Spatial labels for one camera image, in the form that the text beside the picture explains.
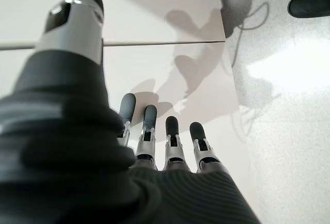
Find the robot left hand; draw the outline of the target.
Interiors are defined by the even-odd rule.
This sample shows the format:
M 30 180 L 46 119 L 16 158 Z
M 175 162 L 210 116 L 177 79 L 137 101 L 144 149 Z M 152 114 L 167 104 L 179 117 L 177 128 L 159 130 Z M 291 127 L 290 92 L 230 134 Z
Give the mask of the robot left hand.
M 157 169 L 154 105 L 137 150 L 127 146 L 136 98 L 109 107 L 103 21 L 102 0 L 59 2 L 1 99 L 1 223 L 258 223 L 200 123 L 190 125 L 195 173 L 174 116 Z

